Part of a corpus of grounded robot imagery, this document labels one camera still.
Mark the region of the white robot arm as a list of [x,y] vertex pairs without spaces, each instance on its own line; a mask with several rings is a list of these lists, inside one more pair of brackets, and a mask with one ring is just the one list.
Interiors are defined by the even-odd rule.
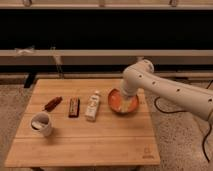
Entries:
[[149,60],[141,60],[123,71],[122,96],[133,97],[140,88],[175,103],[213,125],[213,90],[158,77]]

